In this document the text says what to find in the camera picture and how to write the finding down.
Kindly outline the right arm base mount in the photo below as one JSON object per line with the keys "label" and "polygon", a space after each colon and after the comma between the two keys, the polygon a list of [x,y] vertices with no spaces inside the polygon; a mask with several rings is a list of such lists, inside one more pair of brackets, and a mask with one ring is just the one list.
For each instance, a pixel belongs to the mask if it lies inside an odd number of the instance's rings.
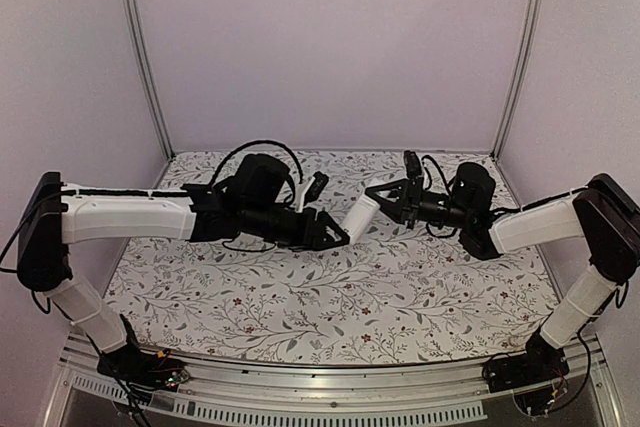
{"label": "right arm base mount", "polygon": [[563,348],[534,347],[516,354],[497,354],[482,366],[481,376],[491,393],[559,379],[569,373]]}

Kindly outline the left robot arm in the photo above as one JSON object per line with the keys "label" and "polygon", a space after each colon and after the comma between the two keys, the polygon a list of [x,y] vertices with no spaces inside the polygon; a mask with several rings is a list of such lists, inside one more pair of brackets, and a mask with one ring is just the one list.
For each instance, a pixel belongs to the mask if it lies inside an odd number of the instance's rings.
{"label": "left robot arm", "polygon": [[293,251],[330,250],[347,245],[350,236],[329,213],[310,205],[326,183],[322,174],[295,182],[288,166],[267,154],[246,155],[225,179],[177,189],[86,188],[47,172],[13,235],[16,275],[110,354],[111,366],[126,380],[138,381],[148,373],[148,359],[125,320],[72,272],[70,245],[109,238],[202,243],[247,234]]}

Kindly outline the white remote control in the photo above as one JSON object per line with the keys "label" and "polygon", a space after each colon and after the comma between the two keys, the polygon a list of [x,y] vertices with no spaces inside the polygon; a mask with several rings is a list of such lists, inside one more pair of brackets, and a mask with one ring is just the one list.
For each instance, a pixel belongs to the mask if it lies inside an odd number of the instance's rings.
{"label": "white remote control", "polygon": [[358,243],[379,209],[379,203],[362,192],[340,224],[349,236],[350,245]]}

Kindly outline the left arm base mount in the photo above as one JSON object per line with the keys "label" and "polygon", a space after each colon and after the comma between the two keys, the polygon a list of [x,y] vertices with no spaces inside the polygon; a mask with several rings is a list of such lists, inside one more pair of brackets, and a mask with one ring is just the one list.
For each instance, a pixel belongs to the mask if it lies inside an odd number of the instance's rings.
{"label": "left arm base mount", "polygon": [[146,353],[127,344],[111,352],[101,353],[97,371],[145,390],[175,392],[191,379],[185,364],[171,355],[170,349]]}

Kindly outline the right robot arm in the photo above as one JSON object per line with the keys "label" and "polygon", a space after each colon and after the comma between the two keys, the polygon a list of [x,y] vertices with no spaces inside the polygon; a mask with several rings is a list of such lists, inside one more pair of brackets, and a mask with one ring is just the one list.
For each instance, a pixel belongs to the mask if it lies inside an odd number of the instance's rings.
{"label": "right robot arm", "polygon": [[459,234],[464,250],[478,260],[554,241],[583,238],[589,265],[555,310],[527,342],[517,374],[537,383],[563,348],[639,267],[639,207],[606,173],[585,186],[516,209],[492,205],[495,180],[480,164],[464,162],[442,193],[423,185],[421,165],[405,154],[405,178],[373,185],[365,195],[389,219],[408,228],[422,222]]}

